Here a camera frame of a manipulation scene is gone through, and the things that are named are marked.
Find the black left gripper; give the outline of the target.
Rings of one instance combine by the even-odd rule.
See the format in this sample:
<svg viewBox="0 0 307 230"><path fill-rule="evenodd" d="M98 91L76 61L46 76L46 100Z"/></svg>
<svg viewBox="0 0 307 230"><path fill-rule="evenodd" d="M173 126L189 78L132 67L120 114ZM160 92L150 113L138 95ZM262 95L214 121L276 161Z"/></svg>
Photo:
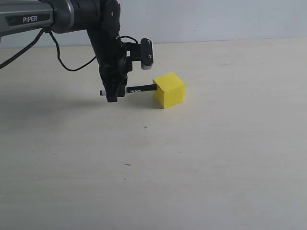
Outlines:
<svg viewBox="0 0 307 230"><path fill-rule="evenodd" d="M140 59L141 45L137 41L115 41L99 45L99 74L109 103L115 103L118 97L125 96L127 73L132 71L132 62Z"/></svg>

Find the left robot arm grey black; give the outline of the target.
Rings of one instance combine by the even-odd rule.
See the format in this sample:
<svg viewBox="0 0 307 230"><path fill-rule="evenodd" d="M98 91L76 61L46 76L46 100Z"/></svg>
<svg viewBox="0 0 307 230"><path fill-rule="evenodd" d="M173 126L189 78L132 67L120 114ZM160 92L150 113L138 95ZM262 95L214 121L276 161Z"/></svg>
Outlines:
<svg viewBox="0 0 307 230"><path fill-rule="evenodd" d="M6 36L39 29L32 43L1 68L32 47L43 33L52 36L86 30L92 44L108 102L124 97L127 73L132 62L142 59L141 43L124 43L119 35L121 7L116 0L2 0L0 35Z"/></svg>

